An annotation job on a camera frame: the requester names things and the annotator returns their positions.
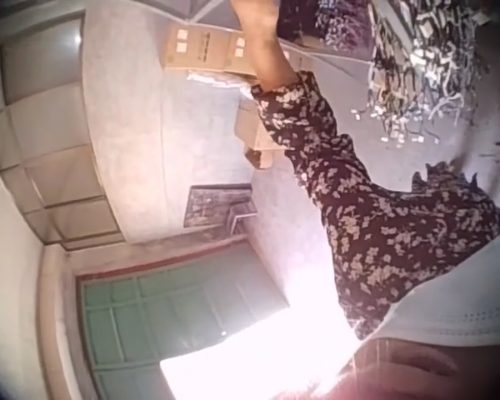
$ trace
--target white fabric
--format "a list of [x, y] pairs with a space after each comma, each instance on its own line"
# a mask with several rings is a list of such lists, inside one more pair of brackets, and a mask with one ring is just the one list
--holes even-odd
[[500, 236], [392, 305], [366, 340], [374, 338], [450, 347], [500, 345]]

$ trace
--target green wooden door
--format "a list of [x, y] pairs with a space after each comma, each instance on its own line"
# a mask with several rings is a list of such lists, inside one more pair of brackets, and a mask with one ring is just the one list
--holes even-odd
[[172, 399], [159, 362], [220, 343], [287, 306], [246, 243], [174, 268], [81, 284], [104, 400]]

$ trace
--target dark floral dress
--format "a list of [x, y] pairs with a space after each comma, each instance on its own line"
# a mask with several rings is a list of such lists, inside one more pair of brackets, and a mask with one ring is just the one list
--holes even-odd
[[339, 303], [360, 339], [392, 303], [500, 235], [500, 208], [445, 162], [427, 165], [427, 181], [415, 173], [411, 192], [372, 182], [352, 139], [338, 134], [312, 73], [273, 92], [252, 92], [262, 122], [288, 148], [299, 182], [321, 210]]

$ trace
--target cardboard box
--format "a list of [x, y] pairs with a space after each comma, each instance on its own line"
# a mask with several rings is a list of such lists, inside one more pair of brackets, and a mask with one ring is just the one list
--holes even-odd
[[226, 54], [226, 72], [255, 75], [245, 47], [246, 39], [243, 33], [233, 32]]
[[162, 64], [165, 68], [223, 72], [231, 36], [222, 29], [173, 23]]
[[235, 136], [242, 140], [247, 148], [258, 151], [283, 150], [273, 141], [263, 126], [258, 109], [252, 100], [243, 101], [237, 111]]
[[274, 164], [274, 150], [252, 150], [251, 148], [244, 148], [244, 157], [256, 169], [267, 169]]
[[[310, 57], [289, 49], [284, 50], [284, 53], [295, 71], [311, 69]], [[227, 32], [215, 27], [194, 27], [175, 22], [169, 28], [162, 65], [165, 68], [255, 76], [242, 32]]]

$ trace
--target wall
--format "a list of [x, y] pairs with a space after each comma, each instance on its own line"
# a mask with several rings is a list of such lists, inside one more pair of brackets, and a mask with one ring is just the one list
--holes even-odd
[[48, 398], [36, 328], [42, 251], [0, 179], [0, 380], [27, 400]]
[[132, 2], [87, 5], [87, 121], [100, 178], [129, 243], [183, 233], [191, 185], [249, 183], [253, 171], [233, 133], [238, 91], [163, 71], [168, 24]]

